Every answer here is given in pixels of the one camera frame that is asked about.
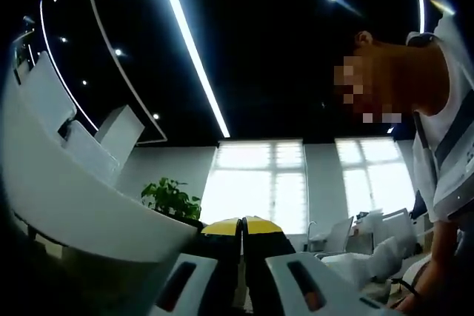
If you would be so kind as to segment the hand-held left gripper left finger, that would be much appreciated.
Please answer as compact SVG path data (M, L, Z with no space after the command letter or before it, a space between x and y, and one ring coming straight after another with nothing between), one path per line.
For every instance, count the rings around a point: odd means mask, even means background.
M206 225L178 256L151 315L231 315L241 260L242 220Z

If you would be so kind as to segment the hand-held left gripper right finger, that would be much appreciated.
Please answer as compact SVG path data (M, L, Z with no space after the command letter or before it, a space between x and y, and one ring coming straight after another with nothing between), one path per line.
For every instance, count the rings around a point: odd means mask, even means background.
M242 219L244 259L257 315L399 315L363 295L314 255L296 252L271 221Z

